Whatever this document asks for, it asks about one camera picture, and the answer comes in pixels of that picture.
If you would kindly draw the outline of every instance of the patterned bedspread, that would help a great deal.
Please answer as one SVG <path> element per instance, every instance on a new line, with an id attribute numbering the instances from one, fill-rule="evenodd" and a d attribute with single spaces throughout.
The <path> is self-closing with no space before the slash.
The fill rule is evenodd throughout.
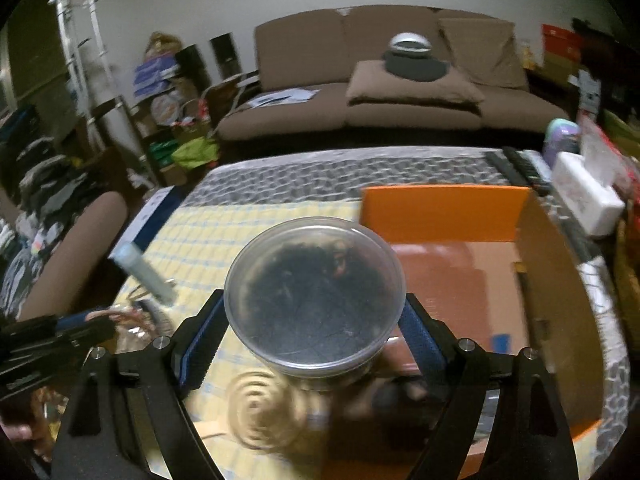
<path id="1" fill-rule="evenodd" d="M 240 162 L 211 171 L 174 213 L 146 251 L 165 276 L 178 283 L 177 304 L 169 310 L 178 324 L 195 314 L 240 249 L 255 235 L 301 216 L 357 217 L 362 189 L 391 184 L 493 184 L 507 181 L 477 148 L 367 148 L 334 150 Z M 568 213 L 553 197 L 543 200 L 550 215 Z M 602 343 L 605 403 L 602 423 L 577 448 L 580 476 L 609 455 L 626 428 L 629 361 L 613 311 L 610 283 L 602 280 L 601 257 L 580 267 Z M 120 297 L 132 288 L 127 282 Z M 226 384 L 242 370 L 262 366 L 228 330 L 203 387 L 188 399 L 194 420 L 220 415 Z M 227 480 L 317 479 L 321 454 L 264 455 L 231 438 L 206 441 Z"/>

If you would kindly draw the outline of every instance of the pile of clothes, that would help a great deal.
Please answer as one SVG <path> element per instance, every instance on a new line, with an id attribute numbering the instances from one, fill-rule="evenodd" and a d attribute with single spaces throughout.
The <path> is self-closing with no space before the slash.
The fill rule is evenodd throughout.
<path id="1" fill-rule="evenodd" d="M 35 108 L 20 108 L 0 129 L 0 184 L 20 215 L 0 219 L 0 317 L 15 320 L 44 265 L 84 209 L 105 190 L 40 136 Z"/>

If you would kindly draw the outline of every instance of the person's hand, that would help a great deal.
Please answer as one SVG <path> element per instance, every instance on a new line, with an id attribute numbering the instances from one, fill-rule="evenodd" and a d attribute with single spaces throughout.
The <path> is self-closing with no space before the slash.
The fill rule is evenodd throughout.
<path id="1" fill-rule="evenodd" d="M 33 451 L 46 462 L 51 460 L 53 439 L 47 421 L 42 413 L 42 403 L 38 392 L 31 396 L 32 417 L 23 424 L 5 424 L 0 417 L 0 428 L 11 442 L 33 442 Z"/>

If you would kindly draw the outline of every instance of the purple container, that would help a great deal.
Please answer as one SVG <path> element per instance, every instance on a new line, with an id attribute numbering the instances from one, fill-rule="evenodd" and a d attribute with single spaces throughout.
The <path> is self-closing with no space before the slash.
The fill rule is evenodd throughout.
<path id="1" fill-rule="evenodd" d="M 551 169 L 560 152 L 580 153 L 580 126 L 566 119 L 554 119 L 546 128 L 542 157 Z"/>

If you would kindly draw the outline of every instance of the orange box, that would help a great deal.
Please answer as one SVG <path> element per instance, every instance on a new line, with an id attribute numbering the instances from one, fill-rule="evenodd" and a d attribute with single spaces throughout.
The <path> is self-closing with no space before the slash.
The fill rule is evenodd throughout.
<path id="1" fill-rule="evenodd" d="M 529 188 L 371 187 L 360 222 L 391 244 L 407 291 L 456 337 L 472 334 L 486 347 L 507 334 L 512 354 L 530 344 L 555 375 L 571 427 L 599 420 L 604 364 L 596 321 L 564 235 Z M 473 293 L 465 290 L 472 286 Z"/>
<path id="2" fill-rule="evenodd" d="M 542 25 L 545 51 L 580 63 L 582 36 L 553 25 Z"/>

